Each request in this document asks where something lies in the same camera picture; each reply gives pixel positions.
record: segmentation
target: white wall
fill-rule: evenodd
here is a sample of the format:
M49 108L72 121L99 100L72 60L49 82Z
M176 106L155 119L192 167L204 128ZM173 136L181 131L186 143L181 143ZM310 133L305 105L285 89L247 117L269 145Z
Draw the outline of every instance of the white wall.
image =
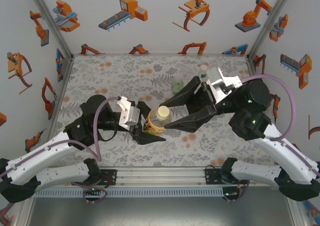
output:
M287 137L296 143L309 158L320 161L320 133L312 134L308 140L308 115L311 116L311 128L320 126L320 11L319 0L288 0L280 16L288 14L288 24L278 42L266 38L258 55L266 54L265 73L283 79L294 93L297 105L296 124ZM312 59L309 83L299 89L298 77L280 65L280 55L299 61L305 54ZM281 86L272 81L265 81L271 93L281 97L278 109L277 127L284 132L290 122L291 110L289 99ZM320 198L316 200L320 207Z
M57 0L44 0L52 10ZM81 51L81 45L89 46L106 53L128 53L133 46L142 44L150 53L178 53L184 45L207 41L205 53L222 53L232 46L254 43L261 28L250 32L242 32L235 27L243 20L246 12L253 10L256 0L204 0L210 4L210 17L201 27L189 22L190 32L174 24L183 25L185 12L183 6L189 0L137 0L140 7L148 11L146 22L133 19L121 23L115 29L105 31L98 25L107 18L118 13L119 0L62 0L68 3L78 14L80 27L72 32L62 32L73 53ZM277 0L266 0L271 6ZM257 21L264 24L267 12L262 10Z
M42 100L42 86L47 77L57 95L62 88L62 81L57 81L56 49L58 44L50 32L49 44L41 47L40 38L36 34L36 24L30 19L29 11L38 13L32 0L0 0L0 112L7 117L7 122L0 127L0 158L15 159L25 152L25 140L35 136L39 131L49 130L51 121ZM44 29L48 26L39 19ZM20 52L29 61L32 72L25 76L32 86L19 95L24 88L18 77L8 79L13 72L8 73L7 52ZM28 71L25 63L22 70ZM49 100L53 95L46 92ZM48 130L42 135L42 142L48 136Z

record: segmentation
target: floral tablecloth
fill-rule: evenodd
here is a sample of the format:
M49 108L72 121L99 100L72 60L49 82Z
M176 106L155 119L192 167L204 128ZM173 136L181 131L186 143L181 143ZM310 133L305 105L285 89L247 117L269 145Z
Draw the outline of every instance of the floral tablecloth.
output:
M245 57L233 56L76 56L60 108L55 134L81 116L80 104L94 94L106 98L125 96L145 101L151 108L170 98L171 80L182 79L186 85L198 75L199 66L219 66L224 75L249 75ZM114 111L120 108L111 103ZM172 120L188 114L187 108L171 108ZM259 148L238 138L228 122L232 114L215 116L196 133L167 130L166 142L137 145L130 135L118 132L109 142L100 142L101 166L206 166L222 165L227 157L272 165L273 161ZM102 132L108 138L113 132ZM75 164L92 157L81 151L64 158L55 166Z

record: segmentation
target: yellow bottle label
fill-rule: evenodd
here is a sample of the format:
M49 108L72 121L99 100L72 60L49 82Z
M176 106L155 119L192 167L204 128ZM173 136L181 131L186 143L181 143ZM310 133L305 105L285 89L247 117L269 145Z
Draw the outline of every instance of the yellow bottle label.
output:
M142 130L143 130L143 132L147 132L147 133L153 134L155 136L161 136L166 129L164 127L155 126L150 121L150 116L148 115L148 118L146 119Z

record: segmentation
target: gray floor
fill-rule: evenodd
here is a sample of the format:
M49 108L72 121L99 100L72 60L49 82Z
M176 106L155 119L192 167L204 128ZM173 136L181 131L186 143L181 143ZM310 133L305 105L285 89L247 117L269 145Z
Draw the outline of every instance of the gray floor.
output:
M96 226L289 226L278 191L249 188L239 202L221 198L109 198L96 205L83 199L37 198L28 225Z

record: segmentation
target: plastic bottle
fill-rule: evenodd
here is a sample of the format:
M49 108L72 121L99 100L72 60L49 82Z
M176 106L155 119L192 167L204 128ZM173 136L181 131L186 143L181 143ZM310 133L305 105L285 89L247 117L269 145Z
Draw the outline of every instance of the plastic bottle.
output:
M206 82L208 80L208 77L207 77L208 68L209 67L205 64L202 64L199 68L199 77L202 82Z
M166 130L164 126L171 123L172 116L170 110L166 106L154 108L149 112L148 118L143 125L143 132L147 132L156 136L161 136Z

